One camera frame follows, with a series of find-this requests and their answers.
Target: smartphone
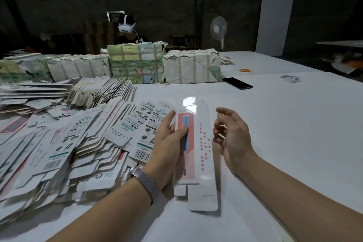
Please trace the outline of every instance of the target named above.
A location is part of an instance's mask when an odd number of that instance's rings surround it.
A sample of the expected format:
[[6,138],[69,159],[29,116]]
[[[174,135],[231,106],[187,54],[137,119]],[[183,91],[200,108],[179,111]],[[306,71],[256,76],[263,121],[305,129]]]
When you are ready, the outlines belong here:
[[239,90],[244,90],[244,89],[249,89],[249,88],[253,88],[252,85],[249,85],[243,81],[240,81],[238,79],[235,78],[225,78],[222,79],[222,81],[229,83],[230,85],[237,87]]

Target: hand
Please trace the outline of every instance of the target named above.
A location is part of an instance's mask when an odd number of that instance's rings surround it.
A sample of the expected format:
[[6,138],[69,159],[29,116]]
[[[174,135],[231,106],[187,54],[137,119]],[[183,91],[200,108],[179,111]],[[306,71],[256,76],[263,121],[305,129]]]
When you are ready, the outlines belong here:
[[238,167],[243,166],[248,158],[257,157],[252,148],[248,125],[231,109],[218,107],[216,111],[218,114],[214,122],[213,141],[222,147],[222,155],[228,168],[236,173]]
[[143,171],[157,183],[159,189],[163,189],[170,181],[180,153],[180,139],[188,131],[185,124],[176,131],[175,124],[169,127],[174,116],[173,110],[166,115],[157,129],[151,157],[143,168]]

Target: white vr headset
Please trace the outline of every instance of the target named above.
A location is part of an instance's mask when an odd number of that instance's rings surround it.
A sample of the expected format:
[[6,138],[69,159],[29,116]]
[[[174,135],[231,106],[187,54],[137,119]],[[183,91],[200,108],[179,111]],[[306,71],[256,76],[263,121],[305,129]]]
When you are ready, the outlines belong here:
[[122,33],[131,33],[135,27],[136,21],[132,25],[126,24],[126,17],[127,15],[125,15],[125,17],[123,18],[123,24],[120,23],[118,25],[118,30]]

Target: watch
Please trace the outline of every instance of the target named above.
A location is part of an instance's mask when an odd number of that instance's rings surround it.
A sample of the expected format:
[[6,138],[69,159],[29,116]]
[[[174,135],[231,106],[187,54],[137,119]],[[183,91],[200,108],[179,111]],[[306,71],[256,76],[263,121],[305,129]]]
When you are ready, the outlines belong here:
[[130,176],[135,176],[137,180],[143,185],[146,191],[149,193],[151,197],[151,204],[156,200],[156,198],[160,194],[160,190],[157,187],[154,180],[151,179],[149,175],[147,175],[141,168],[138,166],[134,166],[129,171]]

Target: black hair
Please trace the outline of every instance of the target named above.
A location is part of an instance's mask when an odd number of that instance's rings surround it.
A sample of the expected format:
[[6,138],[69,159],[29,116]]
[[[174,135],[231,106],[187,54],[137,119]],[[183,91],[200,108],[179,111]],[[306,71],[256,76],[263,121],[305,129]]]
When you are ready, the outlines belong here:
[[[123,24],[124,19],[125,19],[125,14],[120,14],[118,22]],[[132,15],[127,15],[126,24],[133,25],[134,23],[135,23],[135,18]]]

